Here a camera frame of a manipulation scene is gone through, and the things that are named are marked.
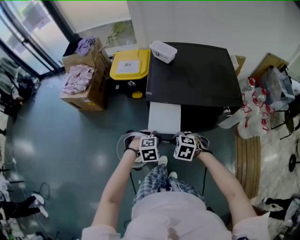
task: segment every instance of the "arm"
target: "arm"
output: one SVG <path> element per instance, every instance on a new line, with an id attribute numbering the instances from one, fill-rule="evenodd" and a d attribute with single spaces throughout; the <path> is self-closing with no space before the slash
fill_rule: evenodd
<path id="1" fill-rule="evenodd" d="M 205 164 L 217 186 L 225 196 L 233 225 L 244 219 L 255 217 L 256 213 L 243 187 L 231 172 L 208 152 L 202 151 L 197 157 Z"/>
<path id="2" fill-rule="evenodd" d="M 134 139 L 130 147 L 136 150 L 139 149 L 139 142 L 139 139 Z M 119 165 L 104 188 L 92 225 L 109 225 L 116 230 L 120 203 L 135 159 L 136 154 L 134 151 L 125 151 Z"/>

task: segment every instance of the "black tabletop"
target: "black tabletop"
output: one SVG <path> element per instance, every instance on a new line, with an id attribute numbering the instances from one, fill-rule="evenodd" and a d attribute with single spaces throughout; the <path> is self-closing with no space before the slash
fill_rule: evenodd
<path id="1" fill-rule="evenodd" d="M 150 57 L 148 101 L 196 106 L 242 106 L 238 79 L 225 48 L 167 43 L 178 51 L 166 64 Z"/>

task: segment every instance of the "crumpled fabric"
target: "crumpled fabric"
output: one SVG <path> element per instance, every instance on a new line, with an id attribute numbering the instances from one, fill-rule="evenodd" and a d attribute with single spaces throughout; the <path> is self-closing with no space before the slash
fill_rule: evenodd
<path id="1" fill-rule="evenodd" d="M 62 87 L 62 91 L 67 94 L 85 91 L 92 80 L 94 71 L 93 67 L 83 64 L 72 66 L 65 76 L 66 82 Z"/>
<path id="2" fill-rule="evenodd" d="M 79 41 L 75 53 L 80 56 L 85 56 L 89 53 L 91 45 L 96 41 L 95 36 L 83 38 Z"/>

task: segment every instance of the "stacked cardboard box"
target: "stacked cardboard box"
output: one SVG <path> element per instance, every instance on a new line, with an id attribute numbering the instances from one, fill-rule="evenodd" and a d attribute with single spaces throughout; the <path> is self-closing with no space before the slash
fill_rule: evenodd
<path id="1" fill-rule="evenodd" d="M 71 66 L 77 64 L 85 64 L 96 70 L 86 91 L 77 94 L 62 92 L 60 95 L 62 100 L 78 110 L 103 111 L 105 109 L 105 80 L 109 76 L 111 61 L 102 47 L 100 39 L 97 38 L 87 55 L 80 56 L 73 53 L 62 58 L 67 73 Z"/>

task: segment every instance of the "shirt sleeve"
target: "shirt sleeve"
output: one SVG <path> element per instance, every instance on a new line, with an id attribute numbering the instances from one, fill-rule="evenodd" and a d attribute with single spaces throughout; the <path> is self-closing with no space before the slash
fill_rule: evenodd
<path id="1" fill-rule="evenodd" d="M 111 226 L 96 225 L 84 228 L 81 240 L 120 240 L 121 236 Z"/>
<path id="2" fill-rule="evenodd" d="M 238 222 L 233 227 L 233 240 L 266 240 L 268 232 L 268 213 L 259 217 L 251 217 Z"/>

